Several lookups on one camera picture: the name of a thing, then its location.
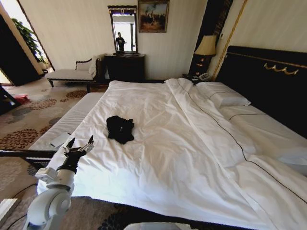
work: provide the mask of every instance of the telephone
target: telephone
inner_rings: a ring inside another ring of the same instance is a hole
[[[209,73],[203,73],[198,77],[201,81],[209,81],[211,76],[209,76]]]

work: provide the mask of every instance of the green leaves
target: green leaves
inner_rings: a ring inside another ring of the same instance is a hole
[[[25,43],[28,45],[29,49],[31,50],[32,54],[34,55],[37,62],[44,62],[44,59],[42,57],[42,52],[38,49],[37,42],[32,35],[34,35],[34,32],[32,30],[29,30],[27,27],[23,25],[23,23],[16,18],[12,18],[12,21],[15,23],[17,29],[19,30],[19,33],[23,37]]]

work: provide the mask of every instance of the bed frame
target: bed frame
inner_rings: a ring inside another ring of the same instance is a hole
[[[216,81],[307,138],[307,53],[230,46]]]

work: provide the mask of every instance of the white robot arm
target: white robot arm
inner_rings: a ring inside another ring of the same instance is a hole
[[[81,148],[72,149],[74,141],[75,138],[64,148],[67,158],[57,171],[42,168],[36,173],[38,179],[47,183],[48,190],[38,195],[31,203],[23,230],[59,229],[65,213],[71,206],[73,177],[77,173],[78,161],[94,147],[93,136],[88,144]]]

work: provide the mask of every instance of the picture frame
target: picture frame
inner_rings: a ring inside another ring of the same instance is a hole
[[[166,33],[169,0],[139,0],[139,33]]]

